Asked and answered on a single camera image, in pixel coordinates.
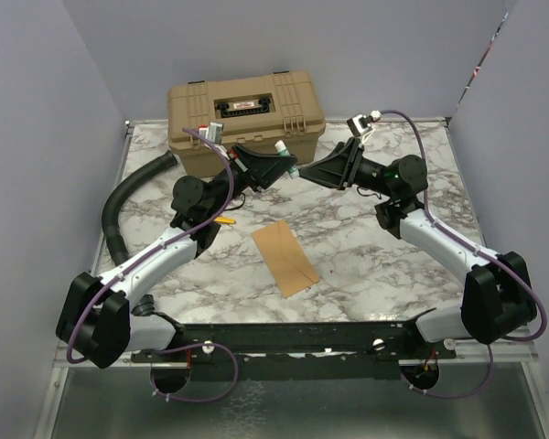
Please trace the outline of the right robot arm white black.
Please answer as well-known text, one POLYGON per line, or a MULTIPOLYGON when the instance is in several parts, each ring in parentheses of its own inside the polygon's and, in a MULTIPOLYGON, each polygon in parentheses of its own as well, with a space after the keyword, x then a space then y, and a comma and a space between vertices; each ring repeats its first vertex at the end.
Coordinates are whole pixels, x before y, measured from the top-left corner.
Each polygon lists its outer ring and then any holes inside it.
POLYGON ((351 138, 303 167, 299 175, 322 187, 357 186, 386 196, 375 207, 381 228, 427 253, 463 284, 460 305, 428 311, 403 333, 402 346, 409 356, 421 358, 447 338, 473 338, 488 345, 536 318, 520 255, 499 254, 469 241, 426 210, 418 198, 428 188, 420 156, 406 155, 384 166, 365 158, 360 141, 351 138))

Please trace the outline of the brown paper envelope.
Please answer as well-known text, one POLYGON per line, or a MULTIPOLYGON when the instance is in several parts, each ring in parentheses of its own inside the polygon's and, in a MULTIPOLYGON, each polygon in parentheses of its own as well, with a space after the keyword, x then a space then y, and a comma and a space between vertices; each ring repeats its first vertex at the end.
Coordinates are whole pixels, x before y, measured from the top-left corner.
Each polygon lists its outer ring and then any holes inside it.
POLYGON ((251 233, 283 298, 288 298, 320 280, 319 275, 285 220, 251 233))

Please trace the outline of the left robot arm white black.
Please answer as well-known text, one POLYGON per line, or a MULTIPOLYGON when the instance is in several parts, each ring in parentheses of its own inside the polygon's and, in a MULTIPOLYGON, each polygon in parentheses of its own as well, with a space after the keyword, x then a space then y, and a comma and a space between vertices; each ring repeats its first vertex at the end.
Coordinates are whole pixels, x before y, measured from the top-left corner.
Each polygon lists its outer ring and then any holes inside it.
POLYGON ((175 183, 171 208, 176 215, 153 243, 111 271, 73 279, 56 327, 70 363, 88 360, 105 369, 125 352, 155 351, 166 361, 181 355, 183 326, 159 311, 135 315, 139 301, 211 246, 221 227, 215 219, 233 198, 247 188, 269 188, 297 158, 235 145, 221 161, 224 169, 210 181, 184 176, 175 183))

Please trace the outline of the white green glue stick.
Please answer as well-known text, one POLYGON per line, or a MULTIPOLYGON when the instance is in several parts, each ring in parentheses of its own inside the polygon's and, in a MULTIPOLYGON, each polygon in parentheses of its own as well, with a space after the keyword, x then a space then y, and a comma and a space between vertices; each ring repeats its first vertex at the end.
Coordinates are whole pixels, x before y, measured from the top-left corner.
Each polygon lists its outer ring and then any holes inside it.
MULTIPOLYGON (((287 148, 287 146, 286 146, 286 144, 283 140, 276 141, 275 144, 274 144, 274 148, 275 148, 277 154, 280 155, 281 157, 292 158, 292 155, 289 152, 289 150, 288 150, 288 148, 287 148)), ((299 177, 299 171, 296 167, 296 164, 291 165, 287 169, 287 174, 291 178, 298 178, 299 177)))

